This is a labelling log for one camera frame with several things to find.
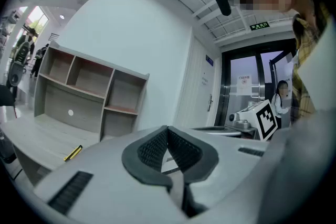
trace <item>yellow plaid shirt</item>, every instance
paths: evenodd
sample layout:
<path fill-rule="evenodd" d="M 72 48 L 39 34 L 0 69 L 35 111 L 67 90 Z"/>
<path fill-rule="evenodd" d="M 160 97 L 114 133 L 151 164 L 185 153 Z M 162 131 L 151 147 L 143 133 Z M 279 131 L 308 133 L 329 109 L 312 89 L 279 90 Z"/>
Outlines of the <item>yellow plaid shirt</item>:
<path fill-rule="evenodd" d="M 329 17 L 329 12 L 324 3 L 313 0 L 315 7 L 315 16 L 317 28 L 311 27 L 300 15 L 293 18 L 293 31 L 297 40 L 298 62 L 294 64 L 292 74 L 292 106 L 290 112 L 291 122 L 294 123 L 301 117 L 308 116 L 314 113 L 315 108 L 310 99 L 310 95 L 302 83 L 298 69 L 309 57 L 310 53 L 320 38 Z"/>

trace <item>exit sign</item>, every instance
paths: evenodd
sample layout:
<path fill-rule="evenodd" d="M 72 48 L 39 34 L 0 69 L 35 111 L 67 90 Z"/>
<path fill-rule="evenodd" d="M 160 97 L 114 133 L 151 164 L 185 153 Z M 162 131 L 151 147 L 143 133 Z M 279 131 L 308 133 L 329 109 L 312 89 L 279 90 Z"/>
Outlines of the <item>exit sign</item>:
<path fill-rule="evenodd" d="M 267 28 L 267 27 L 269 27 L 268 22 L 255 24 L 255 25 L 250 25 L 250 28 L 251 28 L 252 31 Z"/>

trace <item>yellow pen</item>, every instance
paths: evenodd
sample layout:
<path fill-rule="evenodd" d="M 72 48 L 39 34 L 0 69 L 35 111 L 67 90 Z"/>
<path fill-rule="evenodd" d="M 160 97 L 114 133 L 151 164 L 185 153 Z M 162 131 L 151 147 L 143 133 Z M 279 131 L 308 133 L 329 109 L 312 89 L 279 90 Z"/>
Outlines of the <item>yellow pen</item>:
<path fill-rule="evenodd" d="M 79 145 L 67 157 L 65 157 L 63 160 L 66 162 L 66 161 L 72 159 L 73 157 L 75 157 L 82 150 L 82 148 L 83 147 L 81 145 Z"/>

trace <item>desk surface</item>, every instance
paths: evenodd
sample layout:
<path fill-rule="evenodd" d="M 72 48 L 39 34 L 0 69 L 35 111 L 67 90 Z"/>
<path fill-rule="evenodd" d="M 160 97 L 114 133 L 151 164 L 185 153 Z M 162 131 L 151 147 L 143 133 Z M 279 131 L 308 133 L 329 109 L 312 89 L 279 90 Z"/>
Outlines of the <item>desk surface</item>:
<path fill-rule="evenodd" d="M 59 122 L 45 114 L 33 113 L 1 126 L 11 142 L 34 162 L 50 170 L 64 163 L 76 147 L 83 150 L 99 142 L 99 134 Z"/>

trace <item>door handle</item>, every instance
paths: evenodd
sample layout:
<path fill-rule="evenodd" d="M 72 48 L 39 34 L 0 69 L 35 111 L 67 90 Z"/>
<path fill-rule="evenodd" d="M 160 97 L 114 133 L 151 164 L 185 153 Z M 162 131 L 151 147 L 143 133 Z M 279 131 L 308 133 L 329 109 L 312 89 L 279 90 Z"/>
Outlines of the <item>door handle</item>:
<path fill-rule="evenodd" d="M 208 111 L 210 111 L 210 107 L 211 107 L 211 104 L 212 104 L 212 94 L 210 94 L 210 98 L 209 98 L 209 103 L 208 103 Z"/>

